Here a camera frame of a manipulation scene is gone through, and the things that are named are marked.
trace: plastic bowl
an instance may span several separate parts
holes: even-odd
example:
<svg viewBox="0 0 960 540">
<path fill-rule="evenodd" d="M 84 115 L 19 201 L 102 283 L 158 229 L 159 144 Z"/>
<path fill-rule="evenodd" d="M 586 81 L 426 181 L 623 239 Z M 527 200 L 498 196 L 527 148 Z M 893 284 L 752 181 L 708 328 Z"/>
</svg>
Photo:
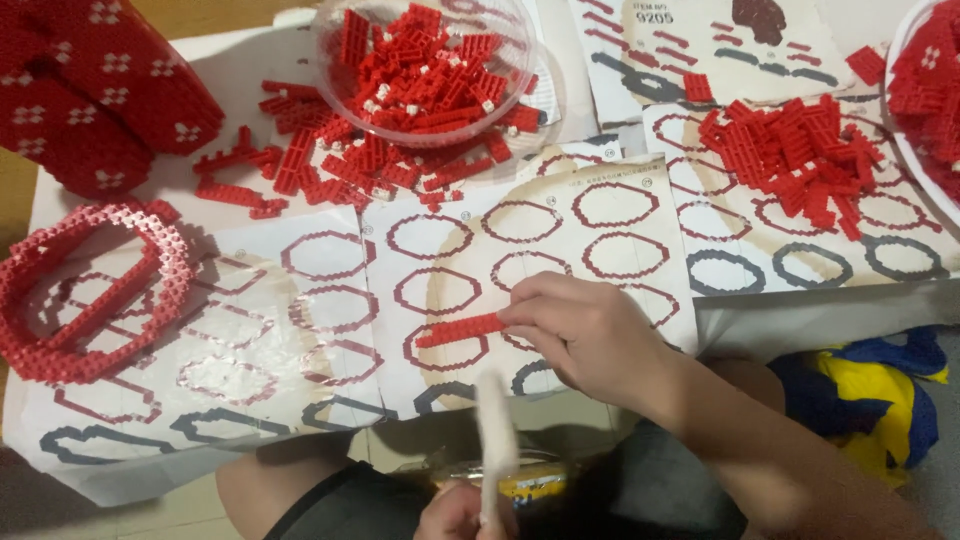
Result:
<svg viewBox="0 0 960 540">
<path fill-rule="evenodd" d="M 890 45 L 890 53 L 887 55 L 887 76 L 885 84 L 887 101 L 890 100 L 889 88 L 890 84 L 894 82 L 893 68 L 897 62 L 897 58 L 900 57 L 900 53 L 906 48 L 910 39 L 917 33 L 917 30 L 920 29 L 926 21 L 930 20 L 933 7 L 939 3 L 939 0 L 921 0 L 910 10 L 906 17 L 903 18 L 903 22 L 901 22 L 900 27 L 897 29 L 897 34 L 894 36 L 893 43 Z M 917 158 L 916 150 L 910 145 L 904 132 L 897 129 L 894 132 L 894 140 L 897 142 L 897 146 L 903 154 L 903 160 L 906 161 L 907 168 L 910 169 L 913 177 L 916 178 L 917 182 L 924 188 L 926 194 L 930 196 L 934 204 L 936 204 L 953 223 L 960 226 L 960 203 L 950 199 L 947 193 L 926 174 L 924 167 Z"/>
<path fill-rule="evenodd" d="M 486 64 L 487 71 L 508 81 L 503 101 L 490 114 L 480 120 L 451 132 L 413 135 L 375 126 L 350 111 L 344 102 L 353 96 L 354 88 L 348 83 L 351 77 L 335 77 L 331 74 L 350 73 L 352 68 L 340 63 L 340 34 L 344 23 L 344 11 L 351 9 L 370 21 L 371 25 L 385 28 L 406 12 L 411 2 L 389 0 L 325 0 L 317 8 L 313 27 L 317 33 L 316 86 L 326 102 L 357 128 L 378 135 L 394 144 L 412 148 L 435 148 L 456 144 L 479 135 L 493 122 L 503 116 L 523 95 L 530 84 L 537 64 L 537 36 L 530 14 L 518 0 L 440 0 L 440 6 L 424 3 L 426 7 L 444 14 L 442 25 L 450 34 L 450 47 L 467 34 L 498 34 L 502 45 Z M 519 70 L 520 76 L 512 80 L 510 75 Z"/>
</svg>

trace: human hand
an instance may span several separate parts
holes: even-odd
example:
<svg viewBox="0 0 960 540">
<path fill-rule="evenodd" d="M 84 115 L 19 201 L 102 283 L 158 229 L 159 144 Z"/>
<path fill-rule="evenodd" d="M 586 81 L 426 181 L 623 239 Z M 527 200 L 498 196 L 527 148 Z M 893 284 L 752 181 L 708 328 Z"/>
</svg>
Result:
<svg viewBox="0 0 960 540">
<path fill-rule="evenodd" d="M 667 347 L 633 299 L 610 283 L 541 272 L 514 286 L 497 317 L 565 383 L 643 415 L 662 396 L 672 365 L 689 359 Z"/>
<path fill-rule="evenodd" d="M 480 488 L 452 480 L 434 496 L 420 515 L 414 540 L 512 540 L 516 516 L 510 500 L 499 498 L 500 520 L 480 526 Z"/>
</svg>

